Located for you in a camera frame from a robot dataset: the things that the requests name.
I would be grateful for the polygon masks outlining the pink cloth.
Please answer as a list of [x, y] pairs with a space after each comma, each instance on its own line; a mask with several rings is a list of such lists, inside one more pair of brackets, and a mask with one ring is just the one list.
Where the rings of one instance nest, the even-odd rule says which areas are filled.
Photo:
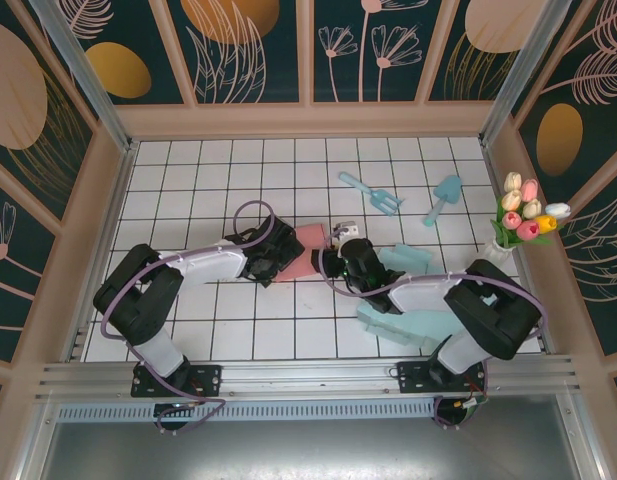
[[304, 247], [304, 252], [285, 270], [277, 274], [274, 281], [287, 282], [317, 273], [312, 265], [312, 252], [325, 244], [325, 229], [323, 224], [310, 224], [296, 228], [297, 239]]

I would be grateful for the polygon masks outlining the light blue toy garden fork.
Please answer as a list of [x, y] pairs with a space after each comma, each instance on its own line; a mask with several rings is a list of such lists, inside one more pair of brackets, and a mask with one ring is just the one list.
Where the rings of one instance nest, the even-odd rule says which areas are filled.
[[383, 189], [373, 189], [347, 172], [341, 172], [338, 178], [345, 184], [367, 195], [371, 205], [387, 216], [396, 214], [403, 201]]

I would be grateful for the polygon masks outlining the light blue toy shovel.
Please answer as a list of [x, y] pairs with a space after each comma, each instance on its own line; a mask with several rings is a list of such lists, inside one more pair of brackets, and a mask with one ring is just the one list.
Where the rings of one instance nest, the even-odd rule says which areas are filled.
[[426, 227], [432, 227], [446, 204], [456, 204], [461, 195], [462, 181], [458, 175], [447, 176], [433, 190], [436, 202], [423, 220]]

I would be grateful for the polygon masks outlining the white ribbed vase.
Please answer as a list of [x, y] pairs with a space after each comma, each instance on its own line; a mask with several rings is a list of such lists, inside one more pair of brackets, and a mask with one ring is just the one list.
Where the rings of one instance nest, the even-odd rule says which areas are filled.
[[512, 256], [513, 247], [501, 246], [495, 238], [484, 246], [481, 252], [482, 258], [489, 261], [497, 267], [503, 267], [508, 259]]

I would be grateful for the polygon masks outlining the artificial tulip bouquet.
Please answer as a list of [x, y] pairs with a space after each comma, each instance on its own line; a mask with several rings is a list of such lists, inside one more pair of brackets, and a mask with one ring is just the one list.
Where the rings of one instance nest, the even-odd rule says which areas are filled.
[[522, 244], [548, 245], [550, 235], [561, 228], [571, 215], [567, 203], [543, 205], [539, 200], [539, 183], [509, 172], [503, 183], [504, 195], [498, 199], [496, 218], [491, 221], [494, 244], [512, 250]]

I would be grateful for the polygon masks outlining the small circuit board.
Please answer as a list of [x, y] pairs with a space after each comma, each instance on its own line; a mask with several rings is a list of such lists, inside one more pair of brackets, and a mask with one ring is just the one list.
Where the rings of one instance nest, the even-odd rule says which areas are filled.
[[484, 403], [487, 403], [488, 400], [489, 397], [487, 395], [472, 396], [470, 398], [457, 401], [455, 406], [465, 412], [464, 420], [467, 421], [477, 412], [479, 407]]
[[159, 403], [154, 406], [153, 417], [190, 418], [197, 406], [197, 403]]

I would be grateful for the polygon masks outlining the aluminium mounting rail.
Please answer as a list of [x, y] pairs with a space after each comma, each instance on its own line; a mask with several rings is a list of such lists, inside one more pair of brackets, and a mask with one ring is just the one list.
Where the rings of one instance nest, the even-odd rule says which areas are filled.
[[[230, 401], [396, 398], [398, 358], [228, 361], [220, 396]], [[47, 364], [33, 384], [33, 398], [49, 402], [129, 401], [130, 362]], [[522, 354], [486, 366], [490, 396], [575, 393], [580, 389], [566, 355]]]

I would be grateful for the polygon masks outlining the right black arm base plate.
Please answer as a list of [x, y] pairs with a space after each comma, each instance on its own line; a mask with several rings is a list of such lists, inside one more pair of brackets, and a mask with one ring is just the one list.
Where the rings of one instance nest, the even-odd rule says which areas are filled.
[[395, 368], [401, 393], [468, 396], [471, 392], [487, 389], [484, 362], [471, 366], [461, 374], [452, 373], [438, 362], [423, 360], [401, 361]]

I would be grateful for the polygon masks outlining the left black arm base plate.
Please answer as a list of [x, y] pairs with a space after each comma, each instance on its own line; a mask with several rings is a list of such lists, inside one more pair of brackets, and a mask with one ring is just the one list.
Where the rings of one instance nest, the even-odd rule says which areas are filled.
[[[192, 366], [188, 377], [178, 390], [201, 397], [218, 397], [222, 380], [222, 367], [219, 365]], [[175, 393], [164, 387], [145, 366], [137, 363], [133, 368], [133, 380], [130, 387], [133, 398], [167, 398]]]

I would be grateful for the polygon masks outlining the aluminium corner post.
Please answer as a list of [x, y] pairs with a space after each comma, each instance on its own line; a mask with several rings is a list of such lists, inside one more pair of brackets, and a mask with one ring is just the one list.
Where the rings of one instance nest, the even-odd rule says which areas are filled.
[[131, 137], [128, 135], [109, 95], [97, 78], [84, 50], [70, 31], [60, 8], [54, 0], [29, 0], [29, 2], [41, 24], [47, 29], [62, 58], [74, 73], [77, 83], [82, 87], [114, 143], [122, 152], [127, 153], [131, 147]]
[[513, 106], [562, 25], [572, 0], [547, 0], [517, 55], [479, 133], [487, 150], [496, 140]]

